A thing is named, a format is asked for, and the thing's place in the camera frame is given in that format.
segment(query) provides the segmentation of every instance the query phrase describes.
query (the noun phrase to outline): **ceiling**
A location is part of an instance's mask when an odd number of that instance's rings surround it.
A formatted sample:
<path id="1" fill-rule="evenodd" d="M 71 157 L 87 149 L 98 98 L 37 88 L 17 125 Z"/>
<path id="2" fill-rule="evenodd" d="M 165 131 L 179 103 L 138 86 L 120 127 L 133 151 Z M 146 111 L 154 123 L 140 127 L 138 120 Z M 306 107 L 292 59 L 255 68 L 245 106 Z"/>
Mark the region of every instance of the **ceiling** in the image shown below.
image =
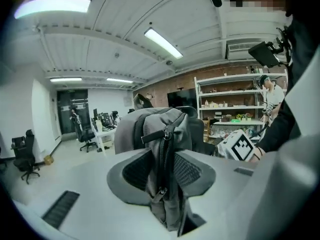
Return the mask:
<path id="1" fill-rule="evenodd" d="M 224 2 L 216 8 L 211 0 L 92 0 L 87 13 L 40 12 L 9 19 L 3 63 L 13 69 L 39 63 L 47 78 L 83 79 L 57 84 L 57 89 L 136 89 L 228 62 L 228 44 L 274 41 L 276 27 L 289 20 L 284 12 L 254 4 Z M 150 27 L 183 57 L 175 59 L 146 38 Z M 241 59 L 253 58 L 247 54 Z M 133 83 L 110 84 L 108 77 Z"/>

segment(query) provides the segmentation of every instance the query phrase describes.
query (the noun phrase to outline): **floor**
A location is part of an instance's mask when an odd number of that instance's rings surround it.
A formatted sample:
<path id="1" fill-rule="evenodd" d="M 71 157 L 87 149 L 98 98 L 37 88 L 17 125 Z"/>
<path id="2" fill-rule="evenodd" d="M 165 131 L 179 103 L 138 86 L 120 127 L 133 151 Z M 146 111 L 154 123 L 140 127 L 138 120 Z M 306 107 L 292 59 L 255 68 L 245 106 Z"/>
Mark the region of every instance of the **floor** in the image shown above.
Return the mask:
<path id="1" fill-rule="evenodd" d="M 41 166 L 40 171 L 36 171 L 40 177 L 35 174 L 31 175 L 29 185 L 25 180 L 21 180 L 24 172 L 19 171 L 13 161 L 7 163 L 7 169 L 2 169 L 0 179 L 12 199 L 28 205 L 40 192 L 50 188 L 50 184 L 56 177 L 61 177 L 67 170 L 104 155 L 102 152 L 97 152 L 95 147 L 90 147 L 88 153 L 84 149 L 80 151 L 81 146 L 83 144 L 75 139 L 61 142 L 52 155 L 54 162 L 51 165 Z M 107 156 L 114 155 L 114 146 L 105 150 L 105 153 Z"/>

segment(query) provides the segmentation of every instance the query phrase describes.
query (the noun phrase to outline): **person's hand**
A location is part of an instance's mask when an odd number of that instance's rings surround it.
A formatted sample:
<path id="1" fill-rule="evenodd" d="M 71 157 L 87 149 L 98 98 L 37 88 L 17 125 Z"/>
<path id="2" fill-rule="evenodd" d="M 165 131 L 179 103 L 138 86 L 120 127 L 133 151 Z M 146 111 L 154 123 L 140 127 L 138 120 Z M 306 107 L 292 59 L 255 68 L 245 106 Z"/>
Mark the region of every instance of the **person's hand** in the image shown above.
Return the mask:
<path id="1" fill-rule="evenodd" d="M 251 163 L 257 163 L 257 162 L 259 162 L 259 160 L 261 159 L 261 157 L 262 156 L 264 156 L 265 155 L 265 151 L 262 149 L 262 148 L 259 148 L 259 147 L 255 147 L 254 148 L 254 151 L 253 151 L 253 156 L 252 156 L 252 158 L 250 159 L 250 161 L 249 162 L 251 162 Z"/>

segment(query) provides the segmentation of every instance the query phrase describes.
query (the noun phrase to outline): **white shelving unit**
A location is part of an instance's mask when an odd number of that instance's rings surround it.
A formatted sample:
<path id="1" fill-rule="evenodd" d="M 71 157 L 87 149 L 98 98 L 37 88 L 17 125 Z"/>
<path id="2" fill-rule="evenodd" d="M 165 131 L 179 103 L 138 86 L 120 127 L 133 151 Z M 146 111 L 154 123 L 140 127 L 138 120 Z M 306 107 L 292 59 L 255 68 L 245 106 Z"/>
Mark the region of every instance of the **white shelving unit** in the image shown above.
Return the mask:
<path id="1" fill-rule="evenodd" d="M 225 110 L 249 110 L 255 109 L 256 118 L 251 121 L 241 121 L 241 122 L 216 122 L 217 126 L 264 126 L 264 122 L 258 120 L 258 112 L 259 110 L 264 109 L 265 105 L 253 105 L 253 106 L 228 106 L 228 107 L 202 107 L 202 98 L 205 97 L 215 97 L 215 96 L 229 96 L 229 95 L 243 95 L 243 94 L 254 94 L 255 96 L 255 104 L 258 103 L 259 94 L 263 96 L 263 101 L 266 101 L 267 90 L 265 89 L 252 89 L 252 90 L 231 90 L 231 91 L 220 91 L 220 92 L 211 92 L 211 93 L 201 93 L 202 86 L 215 85 L 221 83 L 230 83 L 230 82 L 242 82 L 242 81 L 253 81 L 254 85 L 257 85 L 258 80 L 262 75 L 267 75 L 270 79 L 275 80 L 280 77 L 286 77 L 288 82 L 287 71 L 285 73 L 262 73 L 262 69 L 260 69 L 261 73 L 247 73 L 247 74 L 235 74 L 235 75 L 226 75 L 226 76 L 218 76 L 208 79 L 197 80 L 194 78 L 195 84 L 195 92 L 196 92 L 196 100 L 197 100 L 197 112 L 198 118 L 203 118 L 203 111 L 225 111 Z M 215 135 L 209 135 L 209 138 L 220 138 Z M 260 137 L 255 137 L 252 140 L 258 141 Z"/>

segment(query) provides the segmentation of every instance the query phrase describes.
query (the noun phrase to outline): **mesh panel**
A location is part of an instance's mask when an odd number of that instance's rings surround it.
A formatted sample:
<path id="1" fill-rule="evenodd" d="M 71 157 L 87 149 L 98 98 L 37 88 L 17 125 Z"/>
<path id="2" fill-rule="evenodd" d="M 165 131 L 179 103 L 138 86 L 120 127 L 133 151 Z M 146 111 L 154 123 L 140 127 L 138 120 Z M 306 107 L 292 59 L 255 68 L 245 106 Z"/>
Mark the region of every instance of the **mesh panel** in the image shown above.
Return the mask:
<path id="1" fill-rule="evenodd" d="M 173 173 L 181 188 L 195 182 L 201 176 L 199 167 L 190 163 L 178 154 L 174 155 Z"/>
<path id="2" fill-rule="evenodd" d="M 122 171 L 122 176 L 130 185 L 145 191 L 153 158 L 150 152 L 129 163 Z"/>

